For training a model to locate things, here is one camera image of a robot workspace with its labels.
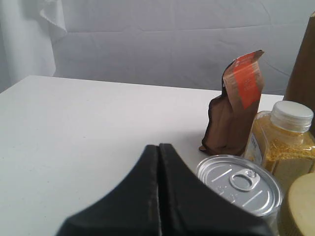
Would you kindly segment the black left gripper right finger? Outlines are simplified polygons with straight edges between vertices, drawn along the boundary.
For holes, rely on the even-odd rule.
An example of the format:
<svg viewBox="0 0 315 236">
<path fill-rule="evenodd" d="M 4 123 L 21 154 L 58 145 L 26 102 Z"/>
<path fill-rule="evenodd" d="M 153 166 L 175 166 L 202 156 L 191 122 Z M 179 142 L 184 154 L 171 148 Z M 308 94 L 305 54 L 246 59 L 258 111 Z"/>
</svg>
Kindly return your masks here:
<svg viewBox="0 0 315 236">
<path fill-rule="evenodd" d="M 159 145 L 163 236 L 270 236 L 267 223 L 203 184 L 171 144 Z"/>
</svg>

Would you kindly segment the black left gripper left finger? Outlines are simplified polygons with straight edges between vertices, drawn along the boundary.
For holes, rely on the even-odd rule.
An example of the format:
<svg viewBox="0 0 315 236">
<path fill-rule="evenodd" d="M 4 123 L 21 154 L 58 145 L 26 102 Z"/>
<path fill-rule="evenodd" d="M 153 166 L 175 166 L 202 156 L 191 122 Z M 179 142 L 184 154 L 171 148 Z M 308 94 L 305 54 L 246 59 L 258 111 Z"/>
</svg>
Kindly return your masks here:
<svg viewBox="0 0 315 236">
<path fill-rule="evenodd" d="M 62 236 L 158 236 L 158 148 L 145 147 L 128 175 L 106 196 L 68 217 Z"/>
</svg>

